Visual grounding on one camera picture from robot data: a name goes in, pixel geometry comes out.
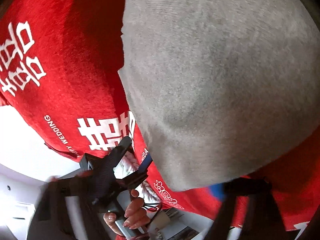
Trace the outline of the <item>left hand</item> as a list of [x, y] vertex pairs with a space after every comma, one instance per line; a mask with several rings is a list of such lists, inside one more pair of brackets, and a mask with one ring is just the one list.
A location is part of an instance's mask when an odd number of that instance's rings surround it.
[[[130, 194], [131, 203], [125, 210], [124, 217], [126, 220], [124, 222], [124, 227], [129, 227], [131, 230], [133, 230], [147, 225], [151, 219], [143, 209], [144, 199], [139, 197], [139, 192], [137, 190], [131, 190]], [[121, 237], [124, 236], [116, 225], [117, 217], [115, 213], [105, 213], [103, 218], [105, 223], [115, 234]]]

